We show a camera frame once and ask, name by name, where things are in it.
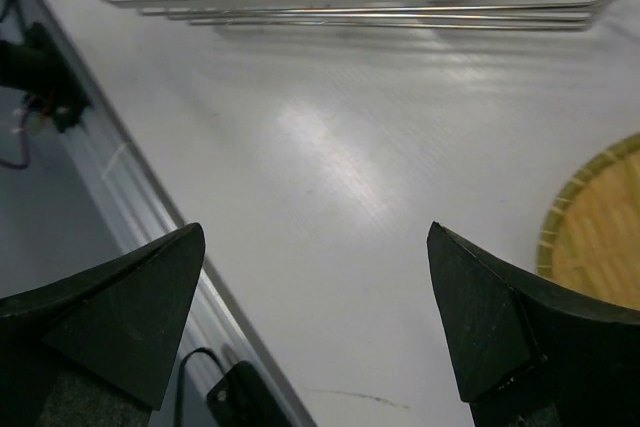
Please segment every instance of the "wooden plate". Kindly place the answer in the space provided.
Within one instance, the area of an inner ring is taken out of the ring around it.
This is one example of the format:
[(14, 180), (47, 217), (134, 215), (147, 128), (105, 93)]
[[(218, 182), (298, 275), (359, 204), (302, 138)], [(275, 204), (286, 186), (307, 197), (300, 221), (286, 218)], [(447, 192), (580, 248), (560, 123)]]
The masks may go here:
[(640, 133), (596, 156), (556, 197), (538, 245), (538, 274), (640, 310)]

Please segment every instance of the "table surface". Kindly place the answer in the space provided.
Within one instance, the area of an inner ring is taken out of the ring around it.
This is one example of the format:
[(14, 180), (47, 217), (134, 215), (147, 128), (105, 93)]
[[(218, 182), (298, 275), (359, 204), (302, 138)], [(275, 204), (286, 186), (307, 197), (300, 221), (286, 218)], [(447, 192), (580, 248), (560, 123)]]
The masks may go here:
[(640, 125), (633, 0), (561, 35), (215, 31), (48, 1), (319, 425), (471, 426), (431, 222), (533, 270), (564, 181)]

